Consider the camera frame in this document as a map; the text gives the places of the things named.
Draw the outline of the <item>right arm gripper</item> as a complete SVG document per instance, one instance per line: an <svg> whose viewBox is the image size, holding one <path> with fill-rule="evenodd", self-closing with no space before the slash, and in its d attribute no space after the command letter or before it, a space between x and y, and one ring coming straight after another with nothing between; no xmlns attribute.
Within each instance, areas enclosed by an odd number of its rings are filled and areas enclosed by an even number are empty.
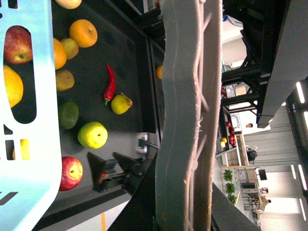
<svg viewBox="0 0 308 231"><path fill-rule="evenodd" d="M104 160L101 157L88 152L93 190L103 192L115 186L122 185L131 176L142 176L142 158L131 158L129 156L113 152L114 159Z"/></svg>

